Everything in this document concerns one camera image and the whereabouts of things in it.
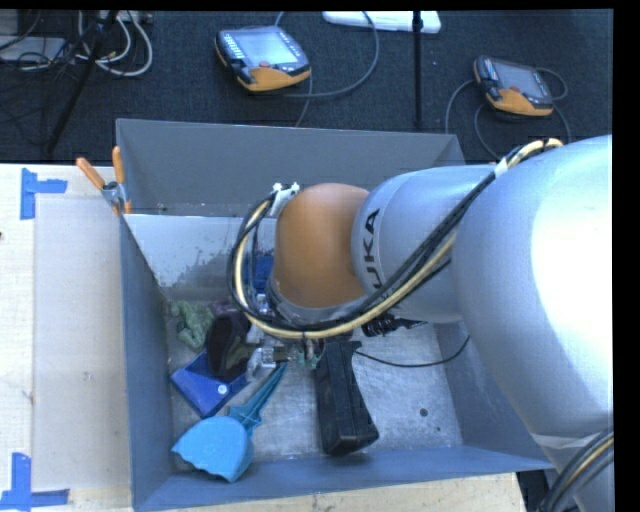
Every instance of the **yellow cable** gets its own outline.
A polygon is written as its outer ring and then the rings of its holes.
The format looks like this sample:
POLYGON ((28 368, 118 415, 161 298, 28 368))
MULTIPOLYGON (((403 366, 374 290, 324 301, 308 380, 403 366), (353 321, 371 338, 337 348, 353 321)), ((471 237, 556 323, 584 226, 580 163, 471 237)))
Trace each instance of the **yellow cable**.
MULTIPOLYGON (((268 201, 264 201, 261 203, 253 215, 249 218, 247 225, 250 225, 254 222, 260 214, 264 211, 265 208, 269 206, 268 201)), ((244 254, 244 250, 247 245, 247 240, 249 238, 249 233, 247 233, 240 244, 238 245, 238 251, 236 253, 236 259, 233 262, 234 267, 234 286, 236 288, 236 293, 238 294, 238 299, 240 303, 248 307, 248 303, 246 297, 244 295, 244 290, 242 289, 242 255, 244 254)), ((394 306, 400 300, 402 300, 406 295, 408 295, 414 288, 416 288, 424 279, 429 276, 432 272, 434 272, 437 264, 448 254, 453 246, 453 242, 455 240, 455 232, 447 239, 447 241, 440 247, 440 249, 436 252, 436 254, 429 260, 425 265, 420 268, 405 284, 403 284, 400 288, 398 288, 393 294, 387 297, 384 301, 382 301, 377 306, 369 309, 364 314, 355 318, 345 324, 331 327, 329 329, 323 329, 319 331, 299 331, 299 330, 288 330, 288 329, 280 329, 276 327, 271 327, 269 324, 261 321, 260 319, 254 317, 253 315, 246 313, 245 315, 249 319, 249 321, 255 326, 262 329, 265 333, 270 334, 276 338, 285 338, 285 339, 323 339, 323 338, 331 338, 333 336, 338 336, 340 334, 344 334, 349 332, 361 325, 365 324, 369 320, 373 320, 378 315, 394 306)))

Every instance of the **blue tape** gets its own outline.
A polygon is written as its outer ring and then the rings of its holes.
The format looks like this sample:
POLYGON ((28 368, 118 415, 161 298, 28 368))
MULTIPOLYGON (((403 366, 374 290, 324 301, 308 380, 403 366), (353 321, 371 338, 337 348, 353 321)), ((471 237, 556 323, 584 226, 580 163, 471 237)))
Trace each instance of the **blue tape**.
POLYGON ((67 504, 69 489, 31 492, 31 458, 22 453, 13 453, 11 461, 11 489, 3 491, 0 495, 0 510, 31 512, 32 507, 67 504))
POLYGON ((20 219, 33 219, 36 216, 37 193, 64 194, 67 190, 67 182, 64 180, 38 181, 38 175, 22 169, 22 197, 20 201, 20 219))

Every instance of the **white cable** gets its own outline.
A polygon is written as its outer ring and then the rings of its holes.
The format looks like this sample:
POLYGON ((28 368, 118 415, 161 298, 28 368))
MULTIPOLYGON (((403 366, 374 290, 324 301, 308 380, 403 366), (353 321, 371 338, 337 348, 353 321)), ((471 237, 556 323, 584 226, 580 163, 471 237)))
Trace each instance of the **white cable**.
MULTIPOLYGON (((79 34, 82 34, 84 32, 83 19, 84 19, 84 16, 82 15, 82 11, 79 10, 78 11, 78 33, 79 34)), ((115 57, 97 58, 96 63, 101 62, 103 64, 108 64, 110 62, 117 62, 119 60, 124 59, 129 53, 129 50, 131 50, 131 34, 129 34, 129 30, 127 29, 123 21, 120 19, 120 16, 116 16, 116 21, 120 25, 120 28, 122 28, 122 31, 124 32, 124 35, 127 38, 127 44, 125 46, 125 49, 122 51, 122 53, 120 53, 119 55, 116 55, 115 57)), ((89 45, 87 45, 87 43, 85 42, 83 42, 82 44, 87 54, 91 53, 91 50, 89 49, 89 45)), ((89 60, 88 55, 77 54, 76 57, 83 60, 89 60)))
MULTIPOLYGON (((116 17, 116 19, 123 26, 125 32, 127 33, 128 41, 130 41, 130 39, 129 39, 129 37, 130 37, 129 36, 129 31, 124 26, 122 20, 120 20, 119 17, 116 17)), ((151 64, 153 63, 153 48, 151 46, 151 40, 149 39, 149 36, 145 32, 145 30, 140 26, 140 24, 133 18, 133 16, 129 16, 129 19, 131 20, 131 23, 133 24, 135 29, 140 33, 140 36, 144 40, 144 43, 145 43, 145 45, 147 47, 148 57, 147 57, 147 61, 145 62, 144 66, 142 66, 140 69, 137 69, 135 71, 119 71, 119 70, 113 69, 113 68, 111 68, 111 67, 109 67, 107 65, 107 63, 114 62, 116 60, 115 57, 113 59, 101 58, 101 59, 96 60, 96 64, 102 70, 106 71, 107 73, 111 73, 112 75, 126 77, 126 78, 130 78, 130 77, 134 77, 134 76, 140 76, 143 73, 146 73, 147 70, 151 67, 151 64)), ((130 44, 127 44, 127 50, 126 50, 127 53, 129 52, 129 48, 130 48, 130 44)))

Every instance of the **black tool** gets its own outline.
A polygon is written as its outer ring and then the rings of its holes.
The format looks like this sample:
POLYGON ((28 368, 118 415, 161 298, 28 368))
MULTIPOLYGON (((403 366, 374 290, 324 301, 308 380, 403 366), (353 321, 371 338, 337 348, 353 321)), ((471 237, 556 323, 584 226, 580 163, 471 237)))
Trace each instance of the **black tool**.
POLYGON ((344 338, 327 340, 315 370, 322 448, 328 455, 346 455, 380 437, 351 365, 353 352, 361 346, 344 338))
POLYGON ((473 62, 473 72, 497 113, 543 117, 553 112, 549 87, 536 69, 481 55, 473 62))

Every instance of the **orange clip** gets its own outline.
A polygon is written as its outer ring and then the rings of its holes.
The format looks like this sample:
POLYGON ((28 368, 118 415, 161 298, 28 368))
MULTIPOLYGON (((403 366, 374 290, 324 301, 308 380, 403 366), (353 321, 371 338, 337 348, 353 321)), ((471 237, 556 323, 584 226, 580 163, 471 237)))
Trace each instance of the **orange clip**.
MULTIPOLYGON (((111 159, 113 160, 113 169, 116 172, 116 181, 119 184, 124 183, 124 164, 122 163, 122 152, 120 151, 120 146, 114 146, 113 151, 111 152, 111 159)), ((124 213, 131 213, 131 199, 126 199, 124 201, 124 213)))

